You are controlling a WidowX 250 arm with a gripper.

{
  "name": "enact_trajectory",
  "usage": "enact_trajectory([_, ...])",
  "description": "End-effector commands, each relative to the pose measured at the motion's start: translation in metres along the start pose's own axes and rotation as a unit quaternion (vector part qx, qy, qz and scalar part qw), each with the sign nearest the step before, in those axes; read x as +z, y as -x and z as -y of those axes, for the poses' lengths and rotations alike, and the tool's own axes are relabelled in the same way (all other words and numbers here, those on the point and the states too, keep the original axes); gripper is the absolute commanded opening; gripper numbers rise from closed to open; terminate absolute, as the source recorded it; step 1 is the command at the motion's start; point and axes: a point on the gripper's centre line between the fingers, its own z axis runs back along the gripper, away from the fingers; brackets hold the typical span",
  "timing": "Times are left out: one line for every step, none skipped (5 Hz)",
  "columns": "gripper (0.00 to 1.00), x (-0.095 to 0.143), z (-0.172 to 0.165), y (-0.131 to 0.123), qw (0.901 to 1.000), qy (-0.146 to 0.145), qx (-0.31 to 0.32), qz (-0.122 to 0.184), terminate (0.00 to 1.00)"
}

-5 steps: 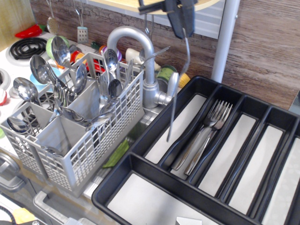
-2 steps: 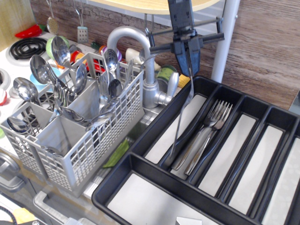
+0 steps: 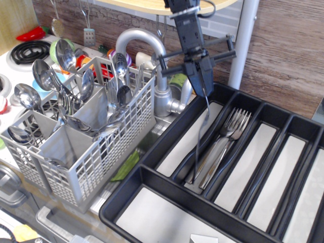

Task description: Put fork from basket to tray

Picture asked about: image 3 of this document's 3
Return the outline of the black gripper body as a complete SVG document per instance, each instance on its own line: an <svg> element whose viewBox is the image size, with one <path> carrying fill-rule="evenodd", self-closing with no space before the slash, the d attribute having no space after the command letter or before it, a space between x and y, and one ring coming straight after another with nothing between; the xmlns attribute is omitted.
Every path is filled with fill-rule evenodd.
<svg viewBox="0 0 324 243"><path fill-rule="evenodd" d="M213 72L213 67L219 62L236 57L233 46L233 36L228 34L222 38L205 40L197 16L197 10L184 10L170 16L175 20L181 49L169 54L160 54L158 59L162 68L162 75L167 76L181 72L187 76L204 75ZM210 56L207 47L220 43L227 43L228 50ZM172 68L166 67L166 59L177 55L184 55L184 63Z"/></svg>

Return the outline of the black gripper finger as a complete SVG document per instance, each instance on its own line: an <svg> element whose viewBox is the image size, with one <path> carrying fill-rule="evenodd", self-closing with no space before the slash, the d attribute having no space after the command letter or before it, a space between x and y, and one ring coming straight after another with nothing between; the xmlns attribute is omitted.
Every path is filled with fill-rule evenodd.
<svg viewBox="0 0 324 243"><path fill-rule="evenodd" d="M203 94L209 96L214 90L213 85L213 66L209 56L203 57L199 61L201 85Z"/></svg>
<svg viewBox="0 0 324 243"><path fill-rule="evenodd" d="M188 77L195 93L198 96L203 96L203 86L200 82L200 76L196 64L194 62L185 62L184 67L186 76Z"/></svg>

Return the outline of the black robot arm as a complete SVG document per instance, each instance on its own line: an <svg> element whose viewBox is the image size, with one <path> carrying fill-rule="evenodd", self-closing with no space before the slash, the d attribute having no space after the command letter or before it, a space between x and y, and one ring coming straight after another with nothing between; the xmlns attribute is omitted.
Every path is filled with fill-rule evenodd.
<svg viewBox="0 0 324 243"><path fill-rule="evenodd" d="M236 50L232 42L232 35L214 40L205 40L200 26L199 14L200 1L165 1L165 7L172 12L170 19L175 21L181 50L158 54L162 68L162 75L167 76L183 73L189 79L195 93L207 97L214 91L213 67L222 61L236 57ZM221 42L227 42L226 52L210 56L206 47ZM166 59L176 55L184 55L182 64L167 68Z"/></svg>

